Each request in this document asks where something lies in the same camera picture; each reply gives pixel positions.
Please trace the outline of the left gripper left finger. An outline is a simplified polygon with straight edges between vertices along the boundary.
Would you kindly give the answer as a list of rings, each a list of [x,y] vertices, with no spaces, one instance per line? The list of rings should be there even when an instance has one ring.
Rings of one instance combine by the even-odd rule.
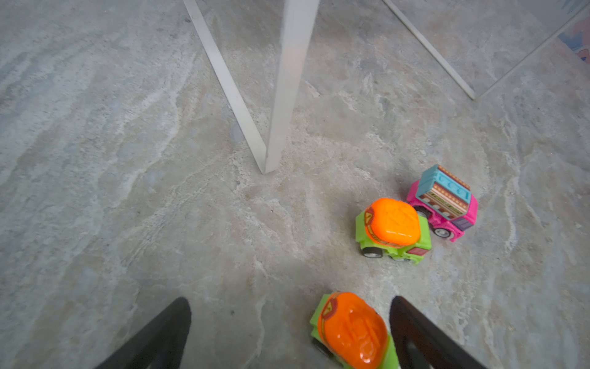
[[[176,298],[99,368],[179,368],[191,328],[191,307]]]

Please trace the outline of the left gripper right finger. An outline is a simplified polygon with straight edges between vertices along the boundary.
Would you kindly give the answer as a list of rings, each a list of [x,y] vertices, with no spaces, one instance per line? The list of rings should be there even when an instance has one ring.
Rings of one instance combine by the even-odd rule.
[[[402,296],[393,299],[389,322],[402,368],[486,368]]]

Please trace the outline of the green orange toy truck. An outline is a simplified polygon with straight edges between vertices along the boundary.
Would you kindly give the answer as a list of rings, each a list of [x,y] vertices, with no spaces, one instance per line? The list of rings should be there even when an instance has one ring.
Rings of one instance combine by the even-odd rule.
[[[325,294],[310,324],[314,347],[343,368],[399,367],[384,319],[352,292]]]
[[[432,249],[427,219],[403,201],[376,200],[356,217],[355,226],[355,240],[366,258],[419,264]]]

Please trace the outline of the pink toy truck blue top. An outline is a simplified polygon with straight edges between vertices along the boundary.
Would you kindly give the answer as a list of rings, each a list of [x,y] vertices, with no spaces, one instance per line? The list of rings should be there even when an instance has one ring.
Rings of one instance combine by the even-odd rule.
[[[434,165],[411,184],[407,202],[424,216],[433,233],[458,241],[477,221],[479,203],[470,186],[442,165]]]

